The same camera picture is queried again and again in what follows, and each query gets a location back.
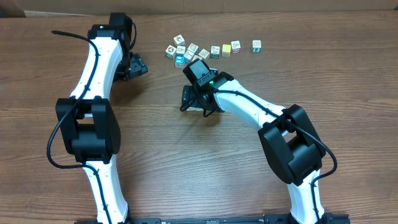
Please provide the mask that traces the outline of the white block butterfly picture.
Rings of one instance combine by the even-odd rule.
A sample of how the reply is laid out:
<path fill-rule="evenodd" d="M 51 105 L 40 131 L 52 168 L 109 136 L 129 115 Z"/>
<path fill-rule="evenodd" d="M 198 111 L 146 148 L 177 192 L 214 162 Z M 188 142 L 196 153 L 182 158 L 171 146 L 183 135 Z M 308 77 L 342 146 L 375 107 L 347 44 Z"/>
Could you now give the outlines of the white block butterfly picture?
<path fill-rule="evenodd" d="M 201 109 L 201 108 L 189 107 L 189 108 L 187 108 L 186 111 L 202 111 L 202 110 L 203 110 L 203 109 Z"/>

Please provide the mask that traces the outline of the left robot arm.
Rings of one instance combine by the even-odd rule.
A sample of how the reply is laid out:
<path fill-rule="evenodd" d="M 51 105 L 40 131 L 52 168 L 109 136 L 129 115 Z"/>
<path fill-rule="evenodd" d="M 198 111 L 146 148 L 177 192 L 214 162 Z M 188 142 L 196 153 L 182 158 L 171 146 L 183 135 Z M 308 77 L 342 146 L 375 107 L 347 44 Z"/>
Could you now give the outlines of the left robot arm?
<path fill-rule="evenodd" d="M 93 223 L 130 223 L 130 209 L 118 176 L 121 130 L 109 102 L 114 82 L 128 81 L 148 68 L 132 48 L 136 25 L 123 12 L 108 24 L 95 24 L 87 36 L 88 58 L 68 98 L 57 100 L 58 123 L 47 143 L 47 159 L 59 169 L 83 169 L 90 182 L 97 216 Z"/>

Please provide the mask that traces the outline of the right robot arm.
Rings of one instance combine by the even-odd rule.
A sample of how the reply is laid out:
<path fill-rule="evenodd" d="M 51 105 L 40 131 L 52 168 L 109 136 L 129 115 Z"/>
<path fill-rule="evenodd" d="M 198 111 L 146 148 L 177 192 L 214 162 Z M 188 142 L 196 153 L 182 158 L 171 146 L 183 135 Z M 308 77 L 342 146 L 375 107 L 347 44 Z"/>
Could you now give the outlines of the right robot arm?
<path fill-rule="evenodd" d="M 205 117 L 224 111 L 243 120 L 257 131 L 269 167 L 288 186 L 290 220 L 326 223 L 318 181 L 336 170 L 334 167 L 322 174 L 323 157 L 336 157 L 320 140 L 305 110 L 299 105 L 284 108 L 263 100 L 230 74 L 218 73 L 199 59 L 190 62 L 183 73 L 191 85 L 180 110 L 198 103 Z"/>

